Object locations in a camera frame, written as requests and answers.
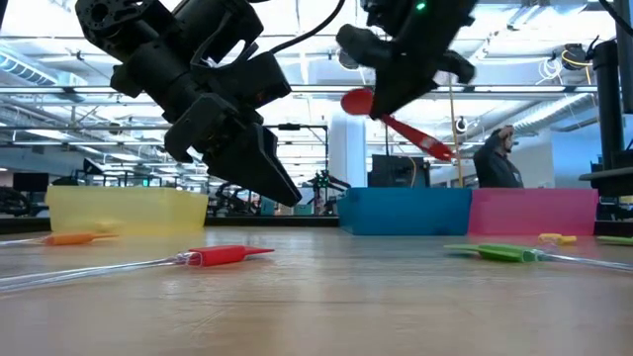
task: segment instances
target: person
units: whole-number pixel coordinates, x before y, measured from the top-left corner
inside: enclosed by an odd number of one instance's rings
[[[475,170],[480,188],[523,188],[521,173],[507,159],[514,145],[514,128],[493,131],[486,143],[475,152]]]

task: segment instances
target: yellow bin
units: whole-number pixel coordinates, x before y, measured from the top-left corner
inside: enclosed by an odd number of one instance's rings
[[[200,230],[209,197],[173,188],[50,186],[53,232],[155,234]]]

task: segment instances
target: pink bin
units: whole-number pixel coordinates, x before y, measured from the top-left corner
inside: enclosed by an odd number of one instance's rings
[[[476,189],[468,234],[592,236],[597,202],[593,189]]]

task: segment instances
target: table surface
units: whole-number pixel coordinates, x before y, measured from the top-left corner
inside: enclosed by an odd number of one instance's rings
[[[0,250],[0,275],[142,261],[191,247],[275,253],[0,295],[3,355],[630,355],[633,275],[446,255],[465,237],[214,227]],[[614,261],[633,247],[576,248]]]

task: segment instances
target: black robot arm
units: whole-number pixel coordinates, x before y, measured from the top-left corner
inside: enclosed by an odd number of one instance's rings
[[[262,127],[256,109],[291,92],[274,53],[314,35],[315,29],[255,55],[263,26],[249,3],[266,0],[183,0],[173,12],[158,0],[77,0],[86,39],[121,61],[110,85],[131,97],[149,95],[172,124],[165,149],[191,162],[202,154],[208,173],[286,206],[301,194],[277,158],[277,136]],[[437,87],[437,70],[469,82],[474,67],[448,51],[462,26],[472,22],[477,0],[361,0],[368,25],[392,37],[378,38],[351,25],[336,40],[353,59],[376,69],[373,118],[391,114]],[[216,67],[240,42],[231,64]]]

